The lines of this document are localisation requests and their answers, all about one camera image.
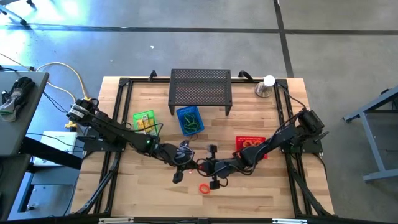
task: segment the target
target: red plastic basket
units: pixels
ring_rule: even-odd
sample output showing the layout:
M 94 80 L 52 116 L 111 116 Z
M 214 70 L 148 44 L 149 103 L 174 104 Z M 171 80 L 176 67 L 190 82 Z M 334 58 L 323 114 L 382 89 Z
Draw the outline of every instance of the red plastic basket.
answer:
M 240 151 L 244 147 L 258 146 L 266 140 L 265 137 L 259 136 L 236 136 L 236 151 Z

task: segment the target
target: green basket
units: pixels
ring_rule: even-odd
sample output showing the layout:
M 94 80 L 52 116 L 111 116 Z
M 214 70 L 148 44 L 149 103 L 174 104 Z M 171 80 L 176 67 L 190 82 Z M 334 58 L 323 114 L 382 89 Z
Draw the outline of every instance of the green basket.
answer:
M 144 115 L 148 115 L 148 119 L 153 119 L 153 120 L 154 120 L 154 123 L 156 124 L 156 117 L 155 117 L 155 111 L 154 111 L 154 110 L 149 110 L 149 111 L 144 111 L 144 112 L 136 113 L 136 114 L 134 114 L 134 115 L 132 116 L 132 122 L 133 122 L 133 124 L 134 124 L 134 129 L 135 129 L 135 130 L 138 129 L 138 126 L 137 126 L 137 122 L 136 122 L 136 121 L 139 120 L 139 119 L 142 119 L 142 117 L 143 117 Z

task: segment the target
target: orange ring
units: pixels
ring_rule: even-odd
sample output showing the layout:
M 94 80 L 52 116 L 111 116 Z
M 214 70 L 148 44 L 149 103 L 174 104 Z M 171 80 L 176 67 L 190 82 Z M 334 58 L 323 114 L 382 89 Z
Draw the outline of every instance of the orange ring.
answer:
M 203 194 L 208 194 L 208 193 L 210 193 L 210 187 L 207 184 L 201 184 L 201 185 L 199 185 L 199 191 Z

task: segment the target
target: workbench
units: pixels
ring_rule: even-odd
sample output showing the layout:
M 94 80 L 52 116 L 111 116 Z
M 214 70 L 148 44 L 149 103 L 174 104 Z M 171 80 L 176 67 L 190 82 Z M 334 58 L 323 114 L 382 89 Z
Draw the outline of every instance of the workbench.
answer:
M 99 93 L 99 108 L 112 117 L 121 77 L 104 77 Z M 308 98 L 302 78 L 288 78 L 290 95 L 303 102 L 308 108 Z M 205 130 L 198 133 L 198 139 L 190 142 L 195 151 L 195 160 L 207 156 L 209 144 L 218 146 L 217 158 L 228 158 L 235 151 L 236 136 L 264 136 L 269 138 L 279 127 L 279 115 L 275 95 L 259 98 L 254 93 L 255 83 L 233 83 L 233 106 L 229 116 L 225 107 L 201 107 L 199 111 Z M 158 123 L 164 123 L 160 133 L 161 142 L 179 145 L 184 139 L 177 116 L 169 113 L 167 100 L 168 83 L 134 83 L 129 104 L 127 121 L 132 115 L 154 110 Z M 122 102 L 126 99 L 123 91 Z M 282 100 L 284 113 L 286 104 Z M 302 107 L 292 100 L 293 114 Z M 121 122 L 123 110 L 119 110 Z M 90 154 L 81 166 L 71 212 L 77 211 L 95 191 L 100 180 L 103 152 Z M 312 154 L 302 156 L 305 177 L 309 189 L 330 213 L 333 213 L 325 171 L 321 162 Z M 290 195 L 285 156 L 279 150 L 268 153 L 268 159 L 261 161 L 251 176 L 239 173 L 228 177 L 229 185 L 203 195 L 199 185 L 210 181 L 193 171 L 184 172 L 179 184 L 172 183 L 175 168 L 154 158 L 136 153 L 130 146 L 122 153 L 114 192 L 111 215 L 129 217 L 229 217 L 265 218 L 294 217 Z M 105 188 L 101 211 L 108 198 L 109 184 Z M 297 187 L 300 208 L 304 210 L 302 193 Z

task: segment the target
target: gray floor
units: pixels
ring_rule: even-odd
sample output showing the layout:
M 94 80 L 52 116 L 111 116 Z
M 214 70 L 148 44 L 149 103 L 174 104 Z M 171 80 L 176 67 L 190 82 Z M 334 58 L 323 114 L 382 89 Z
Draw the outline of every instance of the gray floor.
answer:
M 28 22 L 115 27 L 229 27 L 277 29 L 272 0 L 36 0 L 37 10 L 24 1 L 8 6 Z M 280 0 L 286 29 L 397 30 L 395 0 Z M 1 15 L 0 23 L 9 22 Z M 171 68 L 228 68 L 255 77 L 286 77 L 279 34 L 66 32 L 1 30 L 0 50 L 25 65 L 64 62 L 77 69 L 90 96 L 98 95 L 104 75 L 169 75 Z M 398 179 L 365 184 L 364 174 L 377 171 L 362 124 L 341 117 L 398 84 L 398 36 L 287 35 L 295 77 L 305 80 L 312 109 L 330 134 L 323 141 L 331 199 L 337 215 L 347 218 L 398 221 Z M 12 65 L 0 58 L 1 65 Z M 82 97 L 78 80 L 62 67 L 48 69 L 50 80 Z M 47 87 L 64 107 L 71 98 Z M 67 122 L 44 98 L 30 132 L 62 131 Z M 389 152 L 387 157 L 397 157 Z M 397 160 L 386 166 L 397 168 Z M 54 178 L 64 173 L 67 179 Z M 46 170 L 37 183 L 71 186 L 77 172 Z M 55 185 L 47 194 L 70 194 Z M 42 202 L 46 213 L 60 215 Z M 12 218 L 27 217 L 13 214 Z

